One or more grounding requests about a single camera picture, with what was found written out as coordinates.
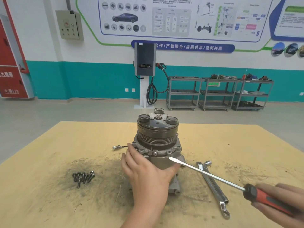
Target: red screwdriver handle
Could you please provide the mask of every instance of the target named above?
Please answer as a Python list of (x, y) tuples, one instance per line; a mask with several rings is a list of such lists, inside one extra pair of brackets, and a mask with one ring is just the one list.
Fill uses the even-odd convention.
[(257, 203), (263, 203), (265, 205), (268, 205), (272, 208), (275, 208), (291, 217), (295, 216), (295, 213), (297, 211), (296, 208), (283, 203), (277, 199), (272, 198), (265, 192), (261, 191), (260, 189), (256, 188), (254, 185), (246, 184), (244, 186), (245, 191), (243, 191), (244, 198), (251, 202), (257, 202)]

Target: hand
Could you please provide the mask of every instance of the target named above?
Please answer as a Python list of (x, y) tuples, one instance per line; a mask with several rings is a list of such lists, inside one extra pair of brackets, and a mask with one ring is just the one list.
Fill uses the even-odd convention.
[[(169, 183), (180, 165), (175, 164), (165, 170), (160, 170), (130, 143), (128, 147), (126, 154), (122, 154), (121, 166), (132, 185), (134, 197), (132, 212), (134, 213), (133, 215), (131, 213), (122, 227), (153, 227), (165, 207)], [(132, 217), (136, 216), (137, 221), (133, 221)]]
[(303, 228), (304, 227), (304, 190), (298, 187), (277, 184), (271, 186), (265, 183), (256, 185), (268, 195), (292, 206), (299, 210), (294, 218), (262, 203), (252, 203), (267, 218), (283, 226), (284, 228)]

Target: yellow work table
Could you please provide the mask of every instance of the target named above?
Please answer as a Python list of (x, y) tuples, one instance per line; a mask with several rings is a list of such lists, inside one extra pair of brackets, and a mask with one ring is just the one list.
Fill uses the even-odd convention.
[[(60, 122), (0, 165), (1, 227), (119, 227), (133, 207), (121, 153), (136, 123)], [(304, 154), (257, 125), (180, 124), (187, 163), (212, 161), (209, 171), (243, 185), (283, 182), (304, 188)], [(94, 170), (77, 189), (73, 172)], [(225, 220), (202, 175), (178, 176), (181, 194), (170, 195), (156, 227), (279, 227), (218, 182), (230, 202)]]

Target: informational poster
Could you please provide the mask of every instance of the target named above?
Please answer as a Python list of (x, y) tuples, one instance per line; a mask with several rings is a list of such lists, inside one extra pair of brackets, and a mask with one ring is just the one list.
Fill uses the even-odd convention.
[(250, 51), (270, 38), (304, 42), (304, 0), (76, 0), (76, 6), (102, 44), (214, 43)]

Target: gray metal cart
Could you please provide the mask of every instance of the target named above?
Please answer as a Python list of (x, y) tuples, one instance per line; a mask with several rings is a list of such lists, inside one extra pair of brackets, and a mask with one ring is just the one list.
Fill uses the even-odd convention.
[[(232, 103), (232, 108), (235, 109), (236, 111), (238, 109), (253, 109), (253, 110), (261, 110), (265, 108), (265, 105), (268, 101), (268, 97), (270, 95), (270, 92), (272, 90), (274, 81), (260, 81), (260, 80), (242, 80), (242, 79), (238, 79), (240, 82), (242, 82), (242, 87), (239, 93), (235, 93), (235, 96), (238, 96), (238, 100), (234, 101)], [(248, 91), (248, 94), (243, 94), (243, 90), (245, 87), (246, 83), (256, 83), (259, 84), (257, 91), (260, 91), (260, 88), (262, 86), (262, 84), (271, 84), (271, 88), (268, 92), (268, 94), (252, 94), (254, 91)], [(249, 102), (249, 101), (241, 101), (242, 97), (254, 97), (253, 102)], [(261, 106), (259, 104), (256, 104), (256, 98), (265, 98), (265, 102), (264, 105)]]
[[(206, 109), (225, 109), (228, 111), (231, 109), (232, 99), (234, 98), (235, 89), (237, 87), (236, 83), (239, 82), (237, 79), (211, 79), (210, 77), (202, 77), (202, 79), (207, 82), (206, 89), (201, 90), (201, 94), (205, 96), (203, 103), (199, 102), (199, 107), (205, 111)], [(210, 82), (226, 82), (225, 90), (208, 90)], [(228, 90), (229, 84), (233, 83), (231, 91)], [(222, 102), (218, 101), (207, 101), (207, 96), (218, 96), (224, 97)], [(225, 103), (226, 97), (230, 97), (228, 104)]]
[[(173, 108), (184, 108), (184, 109), (195, 109), (199, 103), (199, 92), (196, 91), (196, 85), (199, 83), (199, 91), (202, 87), (202, 80), (200, 77), (184, 77), (184, 76), (170, 76), (170, 87), (167, 90), (167, 97), (166, 97), (166, 105), (169, 110)], [(194, 88), (193, 90), (185, 90), (185, 89), (172, 89), (172, 82), (173, 81), (194, 81)], [(192, 100), (180, 100), (180, 101), (172, 101), (172, 95), (187, 95), (192, 96)], [(194, 103), (194, 96), (197, 96), (197, 102)]]

